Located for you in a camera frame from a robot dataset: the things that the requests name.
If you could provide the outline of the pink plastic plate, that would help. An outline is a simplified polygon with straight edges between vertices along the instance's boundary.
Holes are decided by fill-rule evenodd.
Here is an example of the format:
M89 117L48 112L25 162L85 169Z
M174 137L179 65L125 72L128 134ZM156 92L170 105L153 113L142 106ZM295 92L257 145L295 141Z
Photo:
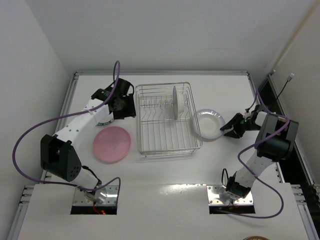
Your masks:
M131 136L124 128L110 126L101 130L95 136L92 150L95 157L100 161L113 164L127 156L131 144Z

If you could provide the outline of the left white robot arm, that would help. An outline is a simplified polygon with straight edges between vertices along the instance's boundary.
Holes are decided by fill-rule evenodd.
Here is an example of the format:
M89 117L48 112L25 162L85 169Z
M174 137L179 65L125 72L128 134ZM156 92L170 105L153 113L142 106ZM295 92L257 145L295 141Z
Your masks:
M46 134L40 141L40 165L43 170L75 184L86 197L103 203L107 190L95 173L82 165L77 149L91 130L105 117L115 120L135 117L134 86L127 80L118 79L116 85L98 89L84 107L83 114L76 116L68 125L53 136Z

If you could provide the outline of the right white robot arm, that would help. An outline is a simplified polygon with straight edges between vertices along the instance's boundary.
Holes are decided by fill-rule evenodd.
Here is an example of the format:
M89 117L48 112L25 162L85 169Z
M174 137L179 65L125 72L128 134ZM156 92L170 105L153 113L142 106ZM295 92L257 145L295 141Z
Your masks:
M288 125L275 136L286 123ZM259 104L254 110L245 114L237 113L220 130L224 136L240 139L247 131L258 131L254 152L240 170L228 178L225 191L234 200L245 198L263 171L275 162L286 160L291 155L298 133L299 123L294 120L286 121L275 113L267 113Z

